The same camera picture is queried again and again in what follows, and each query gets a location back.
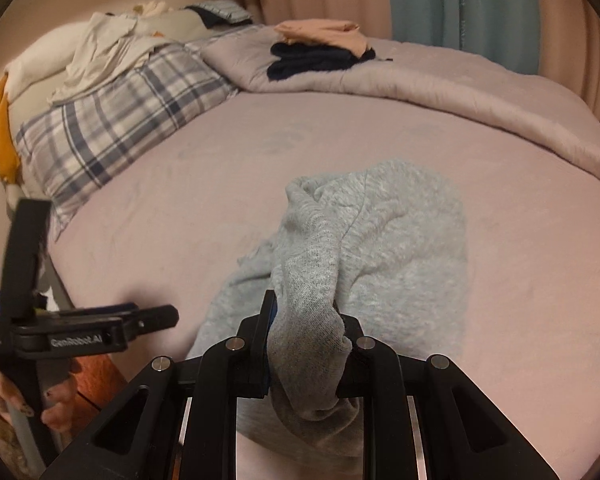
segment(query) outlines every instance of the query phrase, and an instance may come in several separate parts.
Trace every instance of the silver screw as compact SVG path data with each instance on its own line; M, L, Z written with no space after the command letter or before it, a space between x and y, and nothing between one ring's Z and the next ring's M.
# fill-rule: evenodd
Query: silver screw
M447 359L443 355L434 355L431 358L431 364L434 368L437 368L438 370L444 370L446 368L449 368L450 363L449 359Z
M363 335L356 339L356 345L358 348L362 348L363 350L371 350L374 346L376 346L376 340L372 337Z
M227 350L235 351L244 348L244 339L239 337L232 337L231 339L227 339L226 343L224 343Z
M163 372L168 370L171 366L171 359L168 357L157 357L151 362L151 368L156 372Z

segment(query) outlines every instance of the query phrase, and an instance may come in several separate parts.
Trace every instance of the fingernail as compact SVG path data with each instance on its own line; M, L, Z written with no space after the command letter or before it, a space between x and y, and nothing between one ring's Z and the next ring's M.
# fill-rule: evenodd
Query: fingernail
M24 415L24 416L28 416L29 418L31 418L32 416L36 415L36 412L33 411L33 408L31 406L29 406L28 404L24 404L21 409L20 412Z

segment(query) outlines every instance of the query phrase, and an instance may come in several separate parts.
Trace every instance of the black cloth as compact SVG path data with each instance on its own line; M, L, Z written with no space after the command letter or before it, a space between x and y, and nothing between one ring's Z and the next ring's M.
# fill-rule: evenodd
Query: black cloth
M372 48L357 58L346 48L304 43L275 43L271 47L271 53L280 58L267 68L267 75L271 81L282 81L303 72L346 70L357 63L376 58L376 51Z
M210 10L201 9L195 5L188 5L184 7L185 9L193 10L193 12L197 12L202 20L202 23L206 28L215 27L216 25L231 25L232 27L238 27L241 25L251 25L253 24L253 20L242 20L241 22L231 23L228 20L224 19L222 16L218 16L217 14L211 12Z

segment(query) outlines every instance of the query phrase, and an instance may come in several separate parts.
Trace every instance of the pink bed sheet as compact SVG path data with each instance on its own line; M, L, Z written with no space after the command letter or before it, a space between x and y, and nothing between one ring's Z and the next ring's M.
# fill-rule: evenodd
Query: pink bed sheet
M77 306L173 303L114 357L182 358L236 259L277 228L296 176L404 158L458 186L470 297L451 356L562 480L600 452L600 181L513 134L403 102L242 93L96 193L50 247ZM336 478L238 438L238 478Z

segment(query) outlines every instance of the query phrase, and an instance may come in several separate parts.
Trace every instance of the gray garment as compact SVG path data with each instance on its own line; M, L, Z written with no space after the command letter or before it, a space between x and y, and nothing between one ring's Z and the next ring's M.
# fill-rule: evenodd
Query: gray garment
M402 161L298 178L286 194L278 234L240 260L190 356L234 335L273 288L270 395L240 403L238 430L308 465L354 472L362 406L335 395L351 344L333 303L400 354L457 356L466 307L462 204L441 176Z

